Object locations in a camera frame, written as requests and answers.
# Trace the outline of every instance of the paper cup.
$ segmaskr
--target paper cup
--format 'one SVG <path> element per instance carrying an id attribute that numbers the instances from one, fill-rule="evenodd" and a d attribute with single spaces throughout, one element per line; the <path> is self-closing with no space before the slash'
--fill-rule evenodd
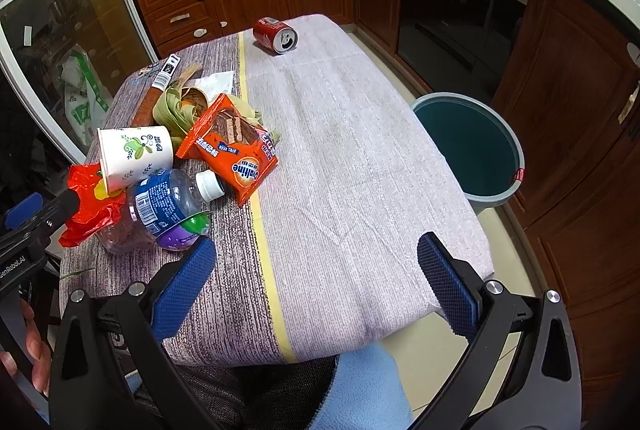
<path id="1" fill-rule="evenodd" d="M 100 167 L 107 193 L 139 183 L 158 170 L 170 170 L 174 150 L 164 126 L 98 130 Z"/>

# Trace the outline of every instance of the white bottle cap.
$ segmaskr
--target white bottle cap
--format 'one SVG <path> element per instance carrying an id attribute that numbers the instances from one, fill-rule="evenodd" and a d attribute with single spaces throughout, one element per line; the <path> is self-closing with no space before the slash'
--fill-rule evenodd
<path id="1" fill-rule="evenodd" d="M 196 174 L 196 186 L 206 203 L 210 203 L 225 194 L 225 190 L 222 189 L 218 176 L 211 170 Z"/>

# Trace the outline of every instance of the trash bin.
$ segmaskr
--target trash bin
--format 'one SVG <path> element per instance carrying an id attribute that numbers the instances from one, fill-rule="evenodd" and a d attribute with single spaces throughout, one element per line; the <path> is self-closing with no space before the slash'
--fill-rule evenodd
<path id="1" fill-rule="evenodd" d="M 418 98 L 412 110 L 476 213 L 511 198 L 524 177 L 524 155 L 504 119 L 475 99 L 449 92 Z"/>

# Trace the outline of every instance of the oven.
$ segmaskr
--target oven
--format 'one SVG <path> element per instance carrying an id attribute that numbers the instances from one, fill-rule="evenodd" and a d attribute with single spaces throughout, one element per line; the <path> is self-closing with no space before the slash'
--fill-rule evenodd
<path id="1" fill-rule="evenodd" d="M 401 0 L 398 55 L 435 92 L 491 103 L 527 0 Z"/>

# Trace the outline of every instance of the human hand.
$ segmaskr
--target human hand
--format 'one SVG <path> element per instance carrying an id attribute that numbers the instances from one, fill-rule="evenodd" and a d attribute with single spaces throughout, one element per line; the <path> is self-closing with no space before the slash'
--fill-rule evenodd
<path id="1" fill-rule="evenodd" d="M 33 363 L 33 373 L 31 374 L 31 383 L 38 392 L 49 396 L 49 378 L 51 374 L 51 350 L 49 346 L 40 339 L 40 333 L 33 321 L 33 309 L 24 300 L 20 300 L 22 316 L 27 326 L 26 348 L 27 352 L 35 360 Z M 4 365 L 11 377 L 18 373 L 18 366 L 8 352 L 0 352 L 0 361 Z"/>

